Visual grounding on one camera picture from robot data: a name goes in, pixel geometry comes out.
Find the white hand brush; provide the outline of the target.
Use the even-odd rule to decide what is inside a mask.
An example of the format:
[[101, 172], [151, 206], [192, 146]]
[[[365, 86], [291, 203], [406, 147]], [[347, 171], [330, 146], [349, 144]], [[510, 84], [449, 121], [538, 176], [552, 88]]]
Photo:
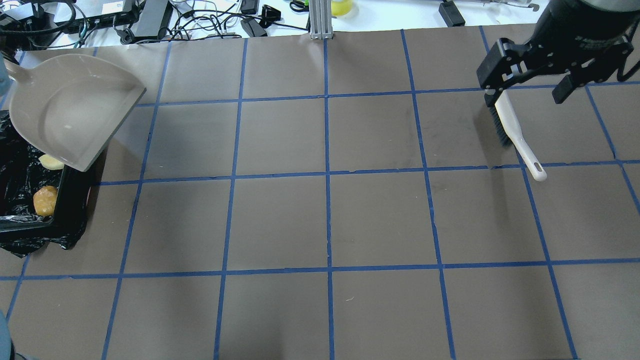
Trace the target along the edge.
[[485, 89], [484, 100], [493, 116], [493, 124], [502, 146], [513, 145], [534, 180], [544, 182], [547, 173], [525, 140], [509, 93], [505, 90]]

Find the beige dustpan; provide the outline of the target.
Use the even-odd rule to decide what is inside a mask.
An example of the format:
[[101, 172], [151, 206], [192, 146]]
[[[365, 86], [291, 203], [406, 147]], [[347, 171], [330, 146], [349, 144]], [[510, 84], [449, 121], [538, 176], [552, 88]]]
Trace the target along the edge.
[[65, 166], [90, 170], [146, 86], [130, 71], [86, 54], [63, 54], [33, 68], [4, 62], [14, 81], [14, 130]]

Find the pale curved peel piece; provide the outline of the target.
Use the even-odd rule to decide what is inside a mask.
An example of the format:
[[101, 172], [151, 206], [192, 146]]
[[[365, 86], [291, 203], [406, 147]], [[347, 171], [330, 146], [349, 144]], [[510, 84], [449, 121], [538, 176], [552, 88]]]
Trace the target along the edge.
[[43, 154], [38, 158], [39, 163], [41, 164], [41, 166], [47, 170], [50, 171], [61, 171], [64, 169], [64, 167], [66, 166], [63, 162], [61, 162], [60, 160], [48, 155], [48, 154]]

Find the golden brown bread roll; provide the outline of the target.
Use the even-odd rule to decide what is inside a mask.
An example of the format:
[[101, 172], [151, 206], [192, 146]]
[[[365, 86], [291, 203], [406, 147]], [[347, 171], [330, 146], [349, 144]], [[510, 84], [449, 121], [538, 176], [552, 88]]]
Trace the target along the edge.
[[58, 189], [55, 186], [43, 186], [33, 196], [35, 213], [42, 217], [54, 215], [57, 205]]

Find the black lined trash bin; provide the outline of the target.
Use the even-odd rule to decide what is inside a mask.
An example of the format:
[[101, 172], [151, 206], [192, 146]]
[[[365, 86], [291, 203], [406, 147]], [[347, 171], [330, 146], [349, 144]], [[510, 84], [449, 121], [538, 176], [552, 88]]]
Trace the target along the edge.
[[0, 246], [23, 258], [48, 244], [72, 249], [89, 223], [89, 195], [96, 169], [48, 164], [45, 153], [0, 119]]

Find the yellow tape roll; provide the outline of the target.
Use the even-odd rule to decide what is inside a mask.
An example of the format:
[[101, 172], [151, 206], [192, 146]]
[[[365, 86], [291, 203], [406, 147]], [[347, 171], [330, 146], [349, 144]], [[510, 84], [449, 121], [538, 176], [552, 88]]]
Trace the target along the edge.
[[336, 18], [349, 14], [353, 7], [353, 0], [330, 0], [330, 12]]

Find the black power adapter brick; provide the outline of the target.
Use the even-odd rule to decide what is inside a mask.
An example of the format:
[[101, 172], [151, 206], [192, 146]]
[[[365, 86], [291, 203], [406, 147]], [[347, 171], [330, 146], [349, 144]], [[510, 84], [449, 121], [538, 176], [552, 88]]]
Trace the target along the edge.
[[169, 0], [144, 0], [137, 27], [133, 30], [135, 43], [160, 40], [167, 34], [173, 7]]

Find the aluminium frame post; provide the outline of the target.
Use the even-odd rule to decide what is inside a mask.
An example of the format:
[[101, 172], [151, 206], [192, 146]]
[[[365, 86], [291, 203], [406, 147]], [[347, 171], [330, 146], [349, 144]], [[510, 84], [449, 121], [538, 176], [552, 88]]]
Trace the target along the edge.
[[310, 38], [329, 40], [334, 38], [331, 0], [309, 0]]

